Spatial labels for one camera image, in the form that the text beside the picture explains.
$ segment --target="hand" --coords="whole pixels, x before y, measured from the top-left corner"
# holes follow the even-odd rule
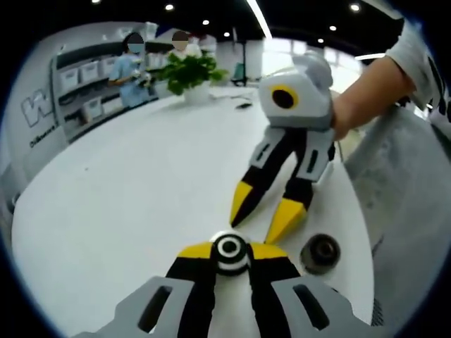
[[[134,70],[132,71],[132,76],[133,76],[134,78],[139,78],[139,77],[141,77],[141,72],[140,72],[138,69],[134,69]]]

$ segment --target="blue shirt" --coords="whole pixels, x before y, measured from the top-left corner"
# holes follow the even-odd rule
[[[139,69],[140,64],[136,61],[140,57],[134,54],[123,54],[114,63],[110,73],[110,81],[115,81],[132,75],[133,70]],[[138,86],[131,80],[121,85],[119,89],[122,105],[133,108],[150,100],[149,90]]]

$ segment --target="black ceiling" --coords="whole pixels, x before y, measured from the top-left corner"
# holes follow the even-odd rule
[[[75,25],[99,21],[151,21],[162,25],[209,33],[224,40],[236,27],[239,39],[261,39],[263,33],[246,0],[41,0],[41,15],[34,19],[39,37]],[[287,37],[348,51],[351,54],[383,52],[397,39],[402,23],[350,0],[257,0],[274,37]],[[361,10],[353,13],[351,3]],[[165,5],[173,4],[173,11]],[[210,24],[202,25],[203,20]],[[329,26],[337,30],[332,32]]]

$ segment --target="green leaves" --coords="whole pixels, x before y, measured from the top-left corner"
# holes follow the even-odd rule
[[[168,90],[175,95],[182,95],[186,89],[199,86],[205,81],[221,81],[227,74],[227,70],[216,69],[216,60],[206,54],[181,59],[171,53],[168,64],[158,72],[157,78],[168,80]]]

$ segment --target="dark hair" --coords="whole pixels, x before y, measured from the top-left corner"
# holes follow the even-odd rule
[[[138,35],[140,37],[140,39],[142,40],[142,37],[139,33],[137,33],[137,32],[128,33],[127,36],[122,41],[122,49],[125,53],[127,53],[130,50],[128,48],[128,42],[130,41],[130,38],[133,37],[134,35]]]
[[[172,41],[188,41],[189,37],[188,34],[185,32],[182,32],[181,30],[178,30],[174,33],[172,36]]]

